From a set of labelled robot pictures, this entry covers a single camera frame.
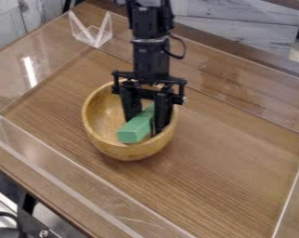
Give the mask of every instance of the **green sponge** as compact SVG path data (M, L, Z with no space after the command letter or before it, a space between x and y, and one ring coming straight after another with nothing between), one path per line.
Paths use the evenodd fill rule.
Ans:
M121 126L115 135L121 143L133 144L143 140L150 134L150 119L154 114L153 103Z

